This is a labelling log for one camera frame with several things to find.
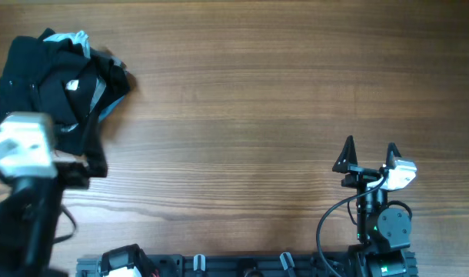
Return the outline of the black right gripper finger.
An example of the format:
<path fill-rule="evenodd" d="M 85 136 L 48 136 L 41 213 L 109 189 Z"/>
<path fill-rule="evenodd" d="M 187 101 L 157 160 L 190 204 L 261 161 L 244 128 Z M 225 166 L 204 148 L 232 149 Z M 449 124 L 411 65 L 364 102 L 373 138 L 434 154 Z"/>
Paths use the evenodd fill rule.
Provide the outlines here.
<path fill-rule="evenodd" d="M 397 146 L 395 145 L 394 142 L 390 142 L 388 144 L 388 150 L 387 150 L 385 165 L 388 168 L 394 168 L 395 167 L 394 158 L 400 158 L 400 157 L 401 157 L 401 153 L 399 152 Z"/>
<path fill-rule="evenodd" d="M 341 154 L 332 167 L 333 172 L 355 172 L 358 167 L 358 159 L 354 145 L 354 138 L 349 135 L 346 138 Z"/>

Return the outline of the black polo shirt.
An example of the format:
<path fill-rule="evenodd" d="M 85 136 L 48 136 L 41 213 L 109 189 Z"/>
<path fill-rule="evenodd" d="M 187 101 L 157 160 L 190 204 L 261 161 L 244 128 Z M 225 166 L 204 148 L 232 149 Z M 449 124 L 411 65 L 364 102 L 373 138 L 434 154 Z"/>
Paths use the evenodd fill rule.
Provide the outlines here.
<path fill-rule="evenodd" d="M 77 77 L 87 62 L 78 60 L 70 43 L 46 45 L 40 36 L 18 36 L 11 43 L 0 77 L 0 124 L 13 112 L 45 113 L 54 122 L 58 144 L 56 125 L 77 122 L 64 93 L 65 83 Z"/>

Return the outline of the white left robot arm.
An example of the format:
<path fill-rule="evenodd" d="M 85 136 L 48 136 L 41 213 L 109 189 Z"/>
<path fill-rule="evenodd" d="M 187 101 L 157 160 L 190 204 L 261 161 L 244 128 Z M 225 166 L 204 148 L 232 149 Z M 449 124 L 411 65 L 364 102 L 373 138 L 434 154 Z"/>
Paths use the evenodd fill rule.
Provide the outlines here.
<path fill-rule="evenodd" d="M 11 187 L 0 202 L 0 276 L 65 276 L 49 265 L 53 246 L 71 234 L 56 236 L 66 189 L 86 189 L 104 178 L 108 165 L 100 138 L 85 143 L 83 162 L 59 161 L 53 134 L 42 127 L 0 127 L 0 181 Z"/>

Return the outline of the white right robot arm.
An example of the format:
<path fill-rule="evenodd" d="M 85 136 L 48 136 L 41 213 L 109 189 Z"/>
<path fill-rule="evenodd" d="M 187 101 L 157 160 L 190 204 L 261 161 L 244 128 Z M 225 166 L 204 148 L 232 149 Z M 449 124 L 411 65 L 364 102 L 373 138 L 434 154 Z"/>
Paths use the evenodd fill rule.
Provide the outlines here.
<path fill-rule="evenodd" d="M 354 139 L 346 138 L 333 172 L 341 173 L 341 185 L 355 189 L 358 244 L 332 261 L 341 276 L 411 276 L 411 259 L 405 250 L 411 246 L 412 211 L 405 203 L 390 200 L 388 194 L 409 185 L 417 166 L 404 159 L 391 142 L 385 163 L 379 169 L 359 166 Z"/>

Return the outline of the black folded garment pile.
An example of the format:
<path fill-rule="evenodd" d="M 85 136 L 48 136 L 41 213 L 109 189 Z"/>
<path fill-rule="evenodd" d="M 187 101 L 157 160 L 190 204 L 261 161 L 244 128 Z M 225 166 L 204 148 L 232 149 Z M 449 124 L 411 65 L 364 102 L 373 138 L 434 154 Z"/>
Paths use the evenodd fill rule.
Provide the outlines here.
<path fill-rule="evenodd" d="M 40 36 L 43 40 L 56 32 L 50 28 Z M 75 123 L 58 123 L 57 149 L 73 155 L 84 155 L 84 142 L 87 132 L 106 118 L 131 91 L 129 72 L 122 61 L 113 55 L 93 49 L 91 58 L 83 56 L 80 45 L 73 45 L 70 39 L 60 42 L 44 42 L 46 45 L 68 42 L 77 52 L 78 60 L 87 62 L 86 67 L 65 83 L 64 93 L 68 104 L 73 108 Z"/>

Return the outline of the light blue crumpled garment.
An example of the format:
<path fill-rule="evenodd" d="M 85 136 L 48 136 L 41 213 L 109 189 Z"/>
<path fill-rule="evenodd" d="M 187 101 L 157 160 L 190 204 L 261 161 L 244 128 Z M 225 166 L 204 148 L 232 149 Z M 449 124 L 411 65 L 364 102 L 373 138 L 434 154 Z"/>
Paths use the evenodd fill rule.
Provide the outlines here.
<path fill-rule="evenodd" d="M 89 43 L 88 34 L 83 30 L 77 33 L 55 33 L 44 39 L 44 42 L 60 42 L 70 39 L 73 45 L 80 45 L 83 51 L 83 56 L 91 58 L 91 46 Z"/>

